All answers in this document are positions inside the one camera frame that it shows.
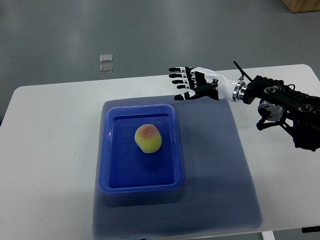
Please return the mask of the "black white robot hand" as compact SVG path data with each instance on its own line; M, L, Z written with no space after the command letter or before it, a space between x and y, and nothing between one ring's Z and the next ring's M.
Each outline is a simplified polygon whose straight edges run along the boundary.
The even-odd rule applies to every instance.
M203 67L171 67L169 77L177 89L187 90L174 97L176 101L209 97L213 100L241 100L241 90L246 88L242 79L228 79L224 75Z

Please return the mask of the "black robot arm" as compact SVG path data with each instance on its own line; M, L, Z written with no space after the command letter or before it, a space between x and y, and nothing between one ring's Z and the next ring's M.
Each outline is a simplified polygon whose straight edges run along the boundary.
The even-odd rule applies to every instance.
M261 119L256 124L259 131L280 126L291 137L296 148L316 151L320 148L320 98L295 90L294 84L283 80L257 75L254 79L233 62L242 77L249 80L242 86L238 99L251 104L260 99L258 113Z

